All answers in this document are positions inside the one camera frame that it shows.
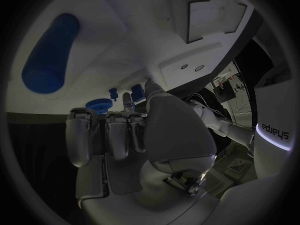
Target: glowing light strip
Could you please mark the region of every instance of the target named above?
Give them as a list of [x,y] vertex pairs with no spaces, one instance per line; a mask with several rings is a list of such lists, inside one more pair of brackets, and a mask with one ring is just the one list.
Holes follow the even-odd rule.
[[260,131],[260,129],[259,129],[259,124],[256,125],[256,131],[257,131],[257,133],[258,133],[263,139],[267,140],[269,143],[275,145],[276,147],[281,148],[281,149],[286,150],[286,151],[291,150],[289,147],[282,146],[282,145],[278,144],[277,142],[271,140],[270,138],[266,137],[266,136]]

